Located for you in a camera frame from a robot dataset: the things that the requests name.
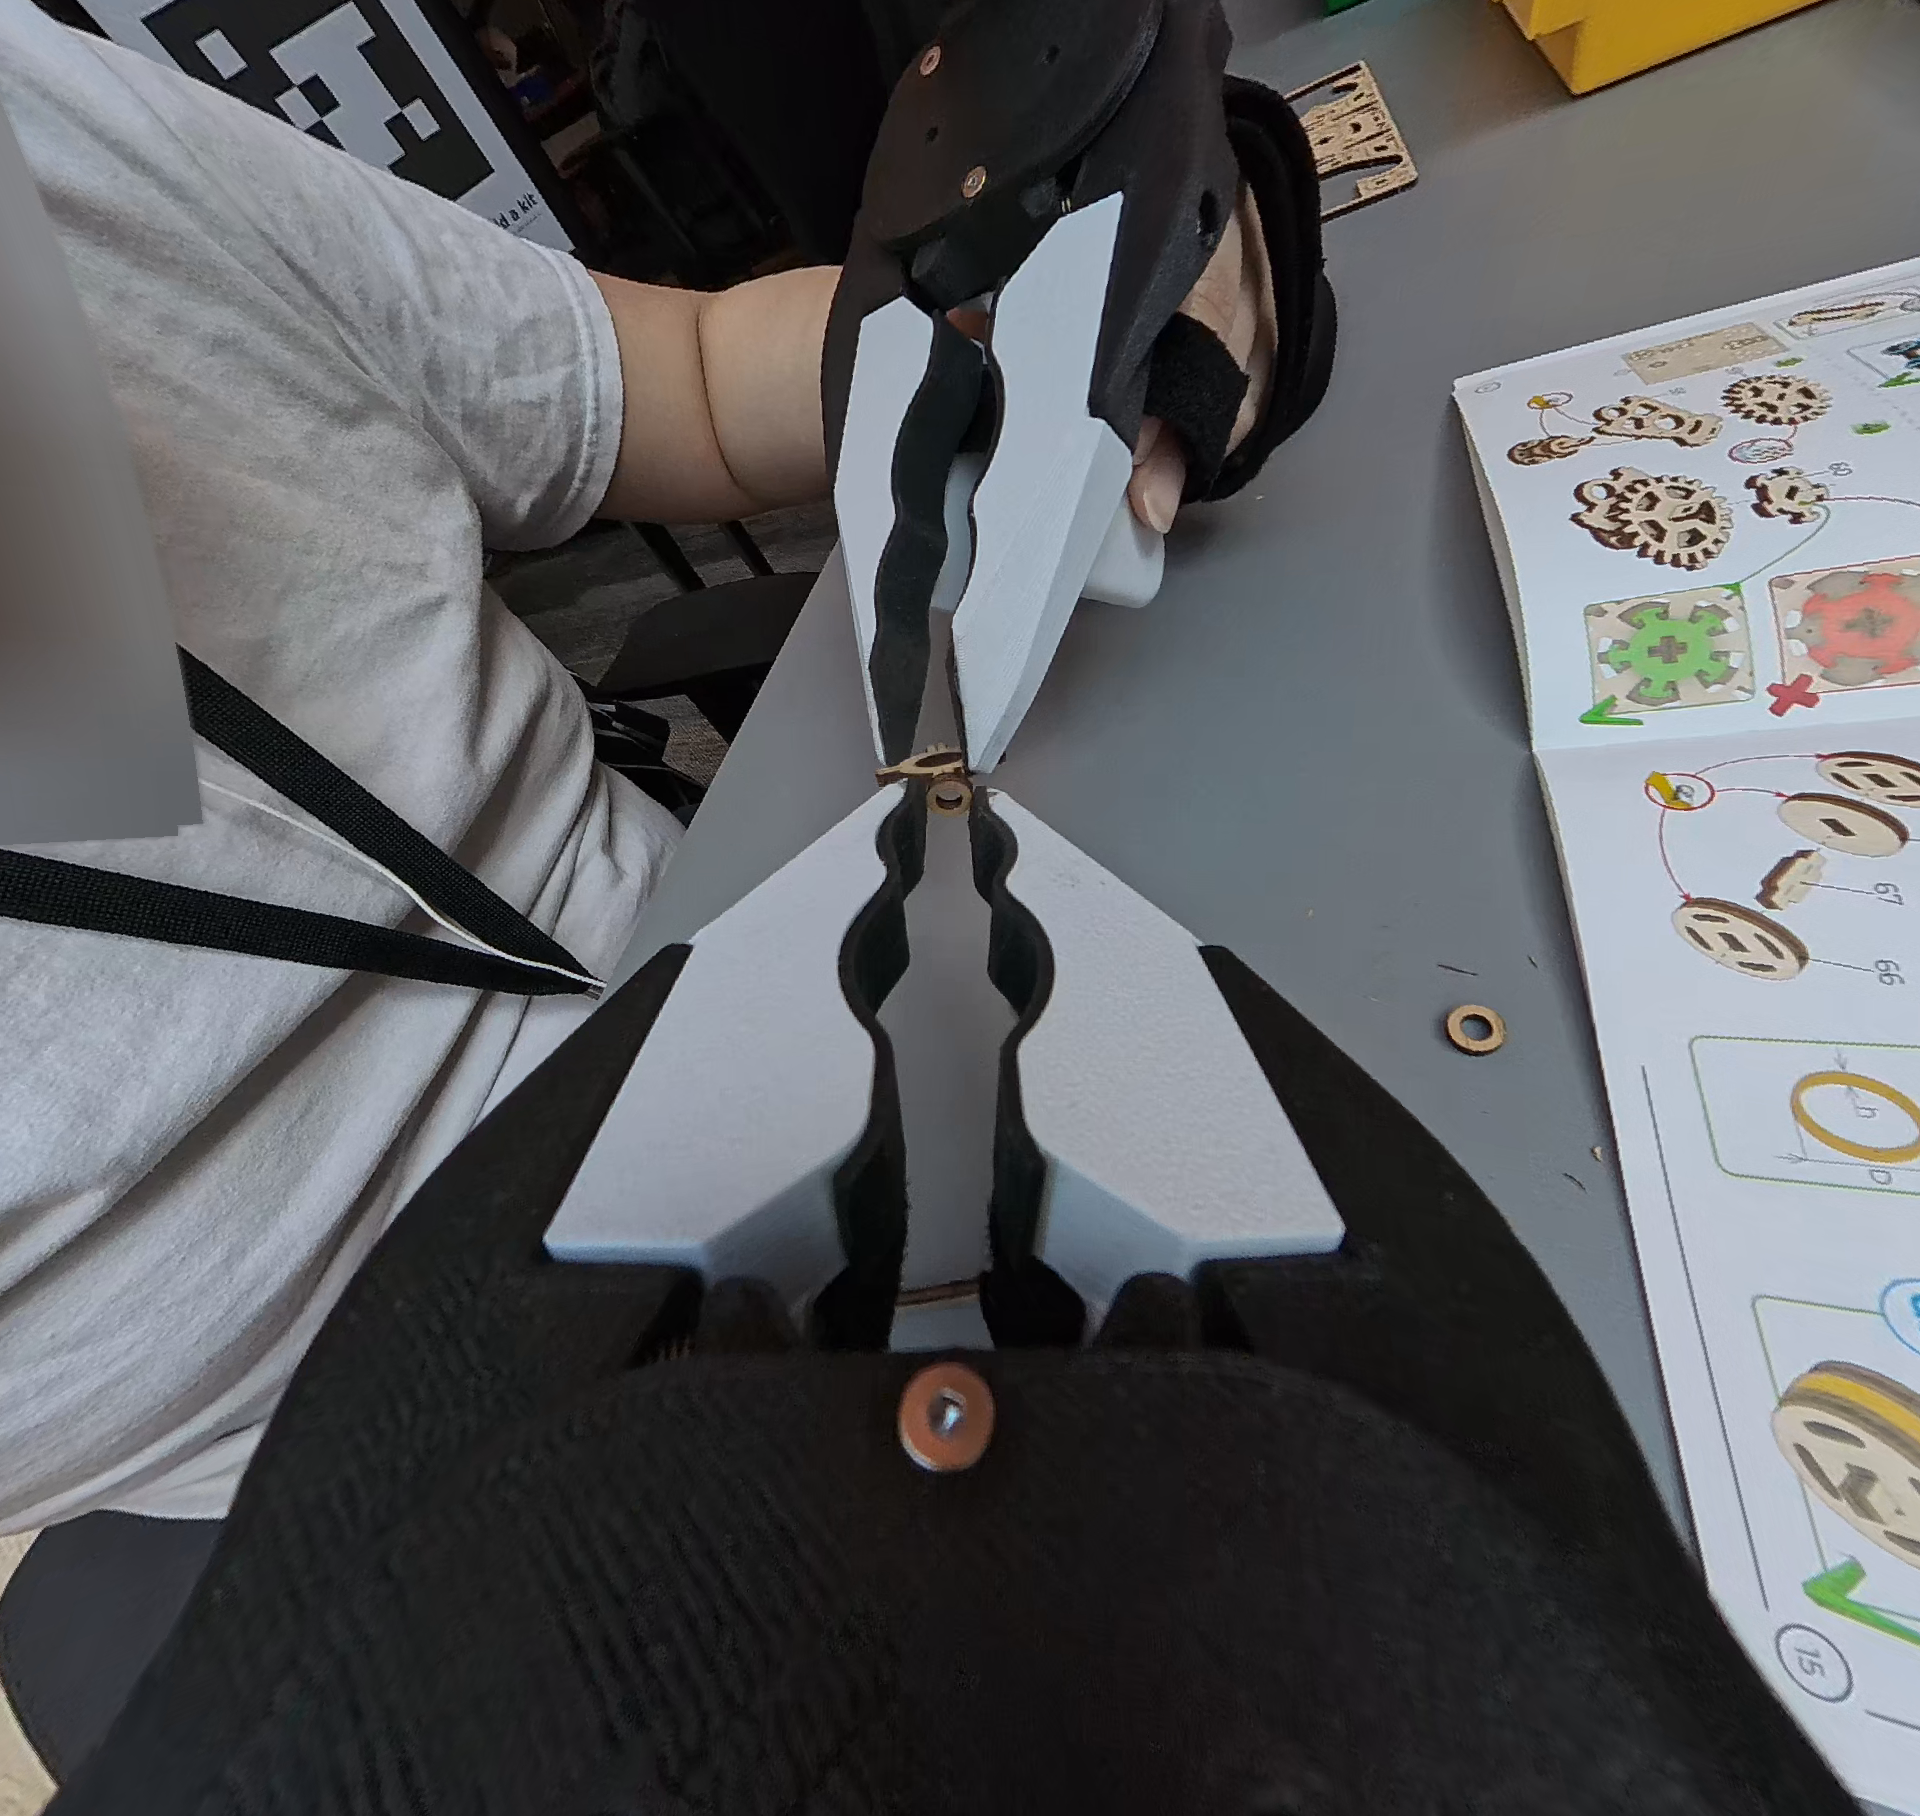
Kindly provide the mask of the grey desk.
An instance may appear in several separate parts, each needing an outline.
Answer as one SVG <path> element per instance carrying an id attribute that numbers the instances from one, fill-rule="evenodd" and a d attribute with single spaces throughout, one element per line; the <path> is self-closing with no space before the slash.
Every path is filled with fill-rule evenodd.
<path id="1" fill-rule="evenodd" d="M 1236 951 L 1439 1138 L 1579 1324 L 1678 1527 L 1463 374 L 1916 255 L 1916 0 L 1829 0 L 1572 98 L 1494 0 L 1219 0 L 1236 71 L 1370 63 L 1418 182 L 1325 229 L 1329 388 L 1081 607 L 1011 793 Z"/>

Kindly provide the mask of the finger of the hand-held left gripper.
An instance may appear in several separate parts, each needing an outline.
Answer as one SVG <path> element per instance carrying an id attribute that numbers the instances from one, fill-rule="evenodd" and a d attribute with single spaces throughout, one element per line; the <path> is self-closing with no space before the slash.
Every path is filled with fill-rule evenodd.
<path id="1" fill-rule="evenodd" d="M 914 300 L 859 321 L 831 505 L 879 763 L 919 746 L 925 683 L 941 672 L 957 746 L 971 770 L 990 768 L 937 615 L 956 615 L 971 575 L 971 501 L 996 427 L 996 374 L 977 339 Z"/>
<path id="2" fill-rule="evenodd" d="M 1113 193 L 1064 213 L 993 308 L 998 427 L 971 491 L 971 566 L 949 627 L 975 773 L 1001 760 L 1078 602 L 1144 604 L 1134 450 L 1089 410 L 1121 210 Z"/>

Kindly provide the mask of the person's white t-shirt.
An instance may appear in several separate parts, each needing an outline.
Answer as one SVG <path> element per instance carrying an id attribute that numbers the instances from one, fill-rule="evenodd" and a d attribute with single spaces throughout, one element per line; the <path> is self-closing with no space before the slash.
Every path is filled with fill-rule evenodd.
<path id="1" fill-rule="evenodd" d="M 180 646 L 592 973 L 679 837 L 483 550 L 615 459 L 574 260 L 4 0 Z M 4 920 L 4 1532 L 220 1516 L 352 1269 L 592 1002 Z"/>

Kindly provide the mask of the laser-cut wooden sheet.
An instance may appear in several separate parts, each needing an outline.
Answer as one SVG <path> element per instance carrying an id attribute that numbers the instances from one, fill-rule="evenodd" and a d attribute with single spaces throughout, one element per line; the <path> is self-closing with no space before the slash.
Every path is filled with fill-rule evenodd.
<path id="1" fill-rule="evenodd" d="M 1312 156 L 1323 223 L 1405 193 L 1420 182 L 1411 152 L 1363 59 L 1286 90 Z"/>

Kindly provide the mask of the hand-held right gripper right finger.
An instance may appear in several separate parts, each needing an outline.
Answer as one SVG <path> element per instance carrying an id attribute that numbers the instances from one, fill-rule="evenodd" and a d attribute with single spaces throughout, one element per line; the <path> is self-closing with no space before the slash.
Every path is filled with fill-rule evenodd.
<path id="1" fill-rule="evenodd" d="M 1317 1257 L 1342 1215 L 1200 939 L 1005 791 L 977 787 L 1001 1042 L 980 1314 L 1071 1347 L 1140 1276 Z"/>

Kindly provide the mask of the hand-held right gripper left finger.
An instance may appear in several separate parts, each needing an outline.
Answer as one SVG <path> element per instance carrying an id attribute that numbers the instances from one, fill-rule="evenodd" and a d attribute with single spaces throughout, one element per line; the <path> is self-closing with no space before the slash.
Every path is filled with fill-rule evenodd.
<path id="1" fill-rule="evenodd" d="M 887 1347 L 908 1229 L 892 1037 L 927 783 L 897 779 L 685 944 L 543 1231 L 553 1259 L 767 1284 L 835 1349 Z"/>

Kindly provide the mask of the person's left hand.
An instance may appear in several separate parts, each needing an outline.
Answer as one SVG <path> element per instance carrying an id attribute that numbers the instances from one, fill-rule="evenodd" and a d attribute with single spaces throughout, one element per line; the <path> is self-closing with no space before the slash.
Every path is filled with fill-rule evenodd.
<path id="1" fill-rule="evenodd" d="M 1277 310 L 1264 229 L 1249 189 L 1236 197 L 1207 268 L 1179 305 L 1205 327 L 1245 376 L 1228 435 L 1233 454 L 1258 423 L 1274 388 Z M 1144 416 L 1131 452 L 1125 501 L 1140 526 L 1163 536 L 1174 528 L 1188 484 L 1188 454 L 1155 416 Z"/>

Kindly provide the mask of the black and white marker sign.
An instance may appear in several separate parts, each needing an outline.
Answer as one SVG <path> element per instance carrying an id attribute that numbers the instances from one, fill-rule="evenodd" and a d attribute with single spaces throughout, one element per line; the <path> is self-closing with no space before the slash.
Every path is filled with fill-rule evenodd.
<path id="1" fill-rule="evenodd" d="M 311 139 L 562 252 L 584 219 L 450 0 L 70 0 Z"/>

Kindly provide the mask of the person's left forearm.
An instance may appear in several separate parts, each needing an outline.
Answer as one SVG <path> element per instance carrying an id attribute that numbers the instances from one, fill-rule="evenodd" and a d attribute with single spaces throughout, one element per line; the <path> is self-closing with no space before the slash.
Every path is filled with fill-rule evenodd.
<path id="1" fill-rule="evenodd" d="M 724 292 L 594 271 L 618 347 L 618 452 L 597 515 L 718 524 L 831 491 L 821 365 L 834 265 Z"/>

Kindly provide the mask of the illustrated instruction booklet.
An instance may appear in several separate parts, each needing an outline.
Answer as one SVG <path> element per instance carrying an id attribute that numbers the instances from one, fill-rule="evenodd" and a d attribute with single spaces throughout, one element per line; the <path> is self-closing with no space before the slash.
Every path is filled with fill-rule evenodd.
<path id="1" fill-rule="evenodd" d="M 1918 264 L 1455 379 L 1691 1535 L 1918 1786 Z"/>

